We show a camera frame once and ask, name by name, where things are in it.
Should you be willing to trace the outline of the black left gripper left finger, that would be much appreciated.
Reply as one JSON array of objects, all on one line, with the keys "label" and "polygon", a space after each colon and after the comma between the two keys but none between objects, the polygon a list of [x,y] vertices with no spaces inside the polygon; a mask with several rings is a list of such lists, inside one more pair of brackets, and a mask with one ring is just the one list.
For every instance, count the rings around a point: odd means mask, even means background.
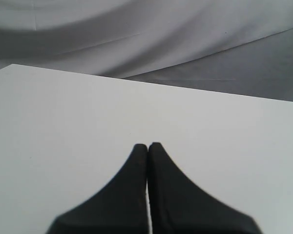
[{"label": "black left gripper left finger", "polygon": [[147,146],[134,145],[119,172],[94,196],[58,216],[49,234],[146,234]]}]

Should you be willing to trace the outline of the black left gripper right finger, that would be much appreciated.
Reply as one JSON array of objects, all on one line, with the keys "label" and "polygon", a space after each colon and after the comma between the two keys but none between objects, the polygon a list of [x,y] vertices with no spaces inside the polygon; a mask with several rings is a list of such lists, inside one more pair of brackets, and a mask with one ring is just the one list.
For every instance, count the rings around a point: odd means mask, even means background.
[{"label": "black left gripper right finger", "polygon": [[260,234],[252,217],[193,183],[159,142],[148,149],[148,196],[155,234]]}]

